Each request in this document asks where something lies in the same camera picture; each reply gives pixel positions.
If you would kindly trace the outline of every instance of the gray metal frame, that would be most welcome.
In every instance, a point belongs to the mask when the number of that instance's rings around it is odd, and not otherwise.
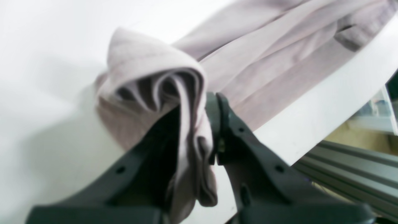
[[[293,165],[313,181],[398,222],[398,157],[320,142]]]

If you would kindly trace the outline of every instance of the folded cloth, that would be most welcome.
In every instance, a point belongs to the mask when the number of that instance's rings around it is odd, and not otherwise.
[[[181,105],[177,171],[167,193],[171,222],[186,218],[196,199],[205,206],[216,205],[208,162],[213,142],[205,113],[207,82],[199,63],[159,40],[118,29],[109,47],[108,67],[97,79],[98,112],[125,149]]]
[[[171,46],[119,28],[96,81],[98,113],[129,150],[181,105],[165,198],[179,223],[196,199],[217,204],[206,91],[223,92],[256,129],[352,58],[395,11],[393,0],[239,0]]]

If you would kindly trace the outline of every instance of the white surface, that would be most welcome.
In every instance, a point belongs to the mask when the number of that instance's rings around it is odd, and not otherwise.
[[[173,42],[230,0],[0,1],[0,223],[93,181],[122,151],[93,110],[88,86],[125,26]],[[398,20],[352,61],[256,131],[289,164],[360,108],[398,67]],[[219,205],[185,223],[224,223],[236,211],[225,170]]]

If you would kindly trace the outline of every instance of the pink garment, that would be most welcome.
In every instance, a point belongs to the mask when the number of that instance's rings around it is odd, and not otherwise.
[[[196,199],[217,204],[206,91],[223,92],[256,129],[352,58],[395,10],[391,0],[239,0],[172,46],[118,29],[96,82],[98,113],[129,150],[181,105],[169,189],[170,219],[179,223]]]

